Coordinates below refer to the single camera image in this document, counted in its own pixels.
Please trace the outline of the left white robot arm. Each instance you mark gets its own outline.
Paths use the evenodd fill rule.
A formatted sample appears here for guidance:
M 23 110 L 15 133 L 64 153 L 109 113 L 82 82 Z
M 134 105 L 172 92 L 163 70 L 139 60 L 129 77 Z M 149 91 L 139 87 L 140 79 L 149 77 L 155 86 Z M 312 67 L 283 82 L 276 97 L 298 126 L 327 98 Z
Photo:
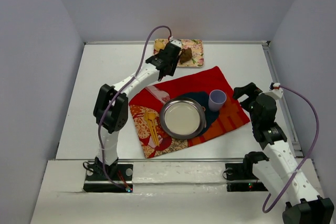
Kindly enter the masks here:
M 156 55 L 142 59 L 135 73 L 113 86 L 104 84 L 100 88 L 93 110 L 100 143 L 94 165 L 107 179 L 117 171 L 118 136 L 128 120 L 129 101 L 150 84 L 173 76 L 181 49 L 182 42 L 172 39 Z

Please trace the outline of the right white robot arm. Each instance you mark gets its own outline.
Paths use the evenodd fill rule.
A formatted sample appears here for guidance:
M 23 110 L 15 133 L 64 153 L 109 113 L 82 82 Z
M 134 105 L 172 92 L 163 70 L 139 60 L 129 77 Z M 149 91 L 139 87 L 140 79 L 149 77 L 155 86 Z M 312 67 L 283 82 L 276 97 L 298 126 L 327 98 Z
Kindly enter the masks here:
M 233 99 L 247 96 L 240 105 L 249 113 L 253 136 L 262 149 L 245 155 L 244 172 L 255 176 L 269 192 L 263 213 L 269 213 L 281 202 L 285 206 L 283 223 L 331 223 L 332 200 L 322 197 L 311 185 L 301 169 L 307 158 L 296 161 L 284 131 L 276 122 L 276 101 L 282 98 L 285 89 L 279 83 L 271 83 L 270 90 L 262 92 L 253 82 L 234 88 Z

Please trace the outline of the round pale bread roll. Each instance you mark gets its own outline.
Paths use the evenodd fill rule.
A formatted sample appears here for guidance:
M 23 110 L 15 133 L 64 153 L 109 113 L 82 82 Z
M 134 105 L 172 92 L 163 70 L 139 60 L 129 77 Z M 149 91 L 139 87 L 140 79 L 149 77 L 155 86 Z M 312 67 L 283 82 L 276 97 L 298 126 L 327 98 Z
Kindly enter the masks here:
M 159 52 L 165 48 L 165 41 L 161 39 L 157 39 L 154 42 L 154 51 Z

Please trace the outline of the dark brown chocolate bread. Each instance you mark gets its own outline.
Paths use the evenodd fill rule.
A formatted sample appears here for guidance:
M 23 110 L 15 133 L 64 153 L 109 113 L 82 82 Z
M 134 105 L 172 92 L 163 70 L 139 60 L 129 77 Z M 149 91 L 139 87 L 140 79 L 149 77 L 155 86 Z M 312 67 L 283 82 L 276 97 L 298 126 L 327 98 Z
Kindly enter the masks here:
M 192 59 L 192 57 L 193 57 L 193 55 L 192 55 L 192 49 L 191 48 L 182 49 L 181 54 L 180 54 L 179 63 L 184 64 L 184 63 L 190 61 Z

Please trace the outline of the floral serving tray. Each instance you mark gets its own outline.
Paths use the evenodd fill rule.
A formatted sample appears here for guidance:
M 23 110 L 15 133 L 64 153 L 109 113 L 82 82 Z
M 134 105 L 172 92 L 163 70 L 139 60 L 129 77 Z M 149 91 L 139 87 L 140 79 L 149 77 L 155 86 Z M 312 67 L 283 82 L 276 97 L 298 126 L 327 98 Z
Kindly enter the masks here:
M 181 39 L 182 49 L 192 49 L 192 59 L 184 64 L 178 62 L 179 68 L 201 68 L 204 65 L 203 42 L 199 39 Z

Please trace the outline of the lilac plastic cup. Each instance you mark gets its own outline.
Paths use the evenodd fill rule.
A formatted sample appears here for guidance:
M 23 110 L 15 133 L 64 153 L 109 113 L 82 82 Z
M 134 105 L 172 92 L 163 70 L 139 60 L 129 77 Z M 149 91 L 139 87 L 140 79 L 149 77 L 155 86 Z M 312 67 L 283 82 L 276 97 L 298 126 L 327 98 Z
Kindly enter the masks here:
M 209 94 L 208 107 L 211 111 L 219 111 L 227 100 L 227 96 L 222 90 L 213 90 Z

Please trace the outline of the yellow plastic fork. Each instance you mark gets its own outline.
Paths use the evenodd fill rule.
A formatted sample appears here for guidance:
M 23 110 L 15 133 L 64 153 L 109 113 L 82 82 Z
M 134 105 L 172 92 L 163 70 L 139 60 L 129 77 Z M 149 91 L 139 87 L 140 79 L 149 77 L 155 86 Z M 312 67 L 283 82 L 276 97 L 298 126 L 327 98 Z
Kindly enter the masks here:
M 149 130 L 150 130 L 150 133 L 151 133 L 151 136 L 152 136 L 153 143 L 154 143 L 156 146 L 158 146 L 158 145 L 159 145 L 159 142 L 158 142 L 157 137 L 156 137 L 156 135 L 155 135 L 155 133 L 154 133 L 154 128 L 152 127 L 151 121 L 150 121 L 149 118 L 148 118 L 148 112 L 147 112 L 147 111 L 144 112 L 144 120 L 146 121 L 146 123 L 147 123 L 147 125 L 148 125 L 148 127 L 149 127 Z

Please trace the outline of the yellow plastic spoon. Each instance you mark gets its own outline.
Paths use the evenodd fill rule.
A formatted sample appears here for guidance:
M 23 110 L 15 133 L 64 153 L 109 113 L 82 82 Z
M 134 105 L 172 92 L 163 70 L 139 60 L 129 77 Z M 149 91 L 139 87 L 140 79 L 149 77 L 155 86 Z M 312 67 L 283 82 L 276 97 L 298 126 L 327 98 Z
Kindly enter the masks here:
M 157 146 L 159 146 L 160 142 L 159 142 L 158 134 L 157 134 L 156 128 L 155 128 L 155 118 L 156 118 L 155 113 L 149 112 L 148 113 L 148 118 L 149 118 L 149 120 L 151 122 L 151 127 L 152 127 L 152 130 L 153 130 L 153 133 L 154 133 L 155 144 Z

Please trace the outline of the steel plate white centre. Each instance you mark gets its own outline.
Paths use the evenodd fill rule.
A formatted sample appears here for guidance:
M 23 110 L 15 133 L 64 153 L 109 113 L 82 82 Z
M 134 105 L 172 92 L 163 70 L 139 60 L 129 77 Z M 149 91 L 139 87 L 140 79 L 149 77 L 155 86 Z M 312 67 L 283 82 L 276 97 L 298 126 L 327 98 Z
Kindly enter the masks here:
M 163 105 L 159 119 L 163 131 L 179 140 L 192 139 L 206 128 L 205 111 L 191 98 L 169 100 Z

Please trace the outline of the aluminium right side rail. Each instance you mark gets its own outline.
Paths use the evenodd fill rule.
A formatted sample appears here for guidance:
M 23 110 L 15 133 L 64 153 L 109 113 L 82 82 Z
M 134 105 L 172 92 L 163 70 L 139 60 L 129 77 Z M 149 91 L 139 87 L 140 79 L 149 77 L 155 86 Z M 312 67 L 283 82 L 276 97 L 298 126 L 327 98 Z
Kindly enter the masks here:
M 270 41 L 263 42 L 263 44 L 262 44 L 263 51 L 264 51 L 264 54 L 265 54 L 265 57 L 266 57 L 266 61 L 267 61 L 267 64 L 268 64 L 268 67 L 269 67 L 269 70 L 270 70 L 271 77 L 272 77 L 272 81 L 273 82 L 278 82 L 279 78 L 278 78 L 278 74 L 277 74 L 277 71 L 276 71 L 276 68 L 275 68 L 275 65 L 274 65 L 274 61 L 273 61 L 269 46 L 270 46 Z M 291 115 L 290 115 L 290 112 L 289 112 L 289 109 L 288 109 L 288 105 L 287 105 L 285 95 L 282 96 L 279 103 L 280 103 L 281 110 L 284 114 L 285 123 L 286 123 L 287 129 L 288 129 L 288 132 L 289 132 L 287 134 L 287 137 L 290 138 L 291 148 L 294 151 L 295 156 L 297 158 L 304 158 L 304 154 L 302 152 L 302 148 L 301 148 L 301 145 L 299 143 L 299 140 L 298 140 L 298 137 L 297 137 L 297 134 L 296 134 L 296 130 L 295 130 L 295 127 L 294 127 L 294 124 L 293 124 L 293 121 L 292 121 L 292 118 L 291 118 Z

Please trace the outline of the aluminium rail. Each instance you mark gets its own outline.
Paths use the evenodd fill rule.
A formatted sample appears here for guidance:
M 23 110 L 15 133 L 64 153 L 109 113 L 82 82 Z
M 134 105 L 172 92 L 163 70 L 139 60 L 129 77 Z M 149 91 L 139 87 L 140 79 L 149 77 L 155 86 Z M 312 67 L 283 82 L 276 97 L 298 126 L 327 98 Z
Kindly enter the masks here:
M 262 44 L 263 51 L 264 51 L 264 54 L 265 54 L 265 57 L 266 57 L 266 61 L 267 61 L 267 64 L 268 64 L 268 67 L 269 67 L 269 70 L 270 70 L 271 77 L 272 77 L 272 81 L 273 82 L 278 82 L 279 78 L 278 78 L 278 74 L 277 74 L 277 71 L 276 71 L 276 68 L 275 68 L 275 65 L 274 65 L 274 61 L 273 61 L 269 46 L 270 46 L 270 41 L 263 42 L 263 44 Z M 288 105 L 287 105 L 285 95 L 282 96 L 279 103 L 280 103 L 281 110 L 284 114 L 285 123 L 286 123 L 287 129 L 288 129 L 288 132 L 289 132 L 287 134 L 287 137 L 290 138 L 291 148 L 294 151 L 295 156 L 297 158 L 304 158 L 304 154 L 302 152 L 302 148 L 301 148 L 301 145 L 299 143 L 299 140 L 298 140 L 298 137 L 297 137 L 297 134 L 296 134 L 296 130 L 295 130 L 295 127 L 294 127 L 294 124 L 293 124 L 293 121 L 292 121 L 292 118 L 291 118 L 291 115 L 290 115 L 290 112 L 289 112 L 289 109 L 288 109 Z
M 224 163 L 239 163 L 243 161 L 240 158 L 149 158 L 149 159 L 119 159 L 119 163 L 134 163 L 134 162 L 224 162 Z

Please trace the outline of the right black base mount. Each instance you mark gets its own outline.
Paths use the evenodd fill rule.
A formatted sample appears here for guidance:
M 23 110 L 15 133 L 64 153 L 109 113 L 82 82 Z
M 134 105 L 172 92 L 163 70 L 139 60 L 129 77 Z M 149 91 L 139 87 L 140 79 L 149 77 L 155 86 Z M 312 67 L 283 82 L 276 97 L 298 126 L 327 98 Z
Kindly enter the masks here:
M 267 191 L 256 176 L 245 172 L 242 163 L 226 163 L 222 176 L 227 181 L 229 193 Z

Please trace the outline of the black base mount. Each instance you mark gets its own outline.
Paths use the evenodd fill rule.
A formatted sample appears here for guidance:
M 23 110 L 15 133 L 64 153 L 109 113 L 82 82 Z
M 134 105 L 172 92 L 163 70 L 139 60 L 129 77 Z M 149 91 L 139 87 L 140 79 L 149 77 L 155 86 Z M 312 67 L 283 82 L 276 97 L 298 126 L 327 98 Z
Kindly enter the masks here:
M 242 163 L 226 163 L 222 176 L 227 181 L 229 193 L 267 191 L 256 176 L 245 172 Z
M 116 169 L 106 177 L 103 170 L 94 162 L 83 162 L 86 170 L 83 190 L 87 193 L 132 193 L 133 192 L 133 164 L 119 163 Z

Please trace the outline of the aluminium front rail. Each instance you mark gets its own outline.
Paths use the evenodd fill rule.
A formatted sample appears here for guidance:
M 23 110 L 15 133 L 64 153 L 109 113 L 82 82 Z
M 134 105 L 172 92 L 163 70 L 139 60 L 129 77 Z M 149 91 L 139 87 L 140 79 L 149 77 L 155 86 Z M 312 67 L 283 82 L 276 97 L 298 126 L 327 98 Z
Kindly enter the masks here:
M 149 159 L 119 159 L 119 163 L 134 163 L 134 162 L 224 162 L 224 163 L 239 163 L 243 161 L 240 158 L 149 158 Z

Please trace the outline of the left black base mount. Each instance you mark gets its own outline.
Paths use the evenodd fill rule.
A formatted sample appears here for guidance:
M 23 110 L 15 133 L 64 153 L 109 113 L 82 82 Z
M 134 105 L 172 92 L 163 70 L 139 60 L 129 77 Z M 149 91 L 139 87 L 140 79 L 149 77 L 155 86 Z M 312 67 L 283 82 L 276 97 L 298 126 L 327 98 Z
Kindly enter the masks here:
M 94 162 L 83 162 L 86 170 L 83 190 L 87 193 L 132 193 L 133 192 L 133 164 L 119 163 L 116 169 L 106 177 L 103 170 Z

